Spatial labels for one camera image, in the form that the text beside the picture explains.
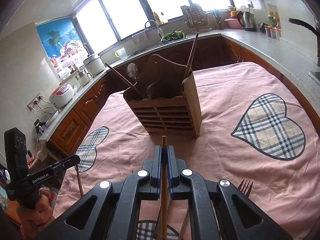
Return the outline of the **left hand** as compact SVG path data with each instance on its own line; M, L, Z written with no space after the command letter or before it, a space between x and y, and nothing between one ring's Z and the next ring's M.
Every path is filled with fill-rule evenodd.
M21 221L23 239L34 239L39 232L55 220L47 194L43 191L40 193L35 209L19 206L16 210Z

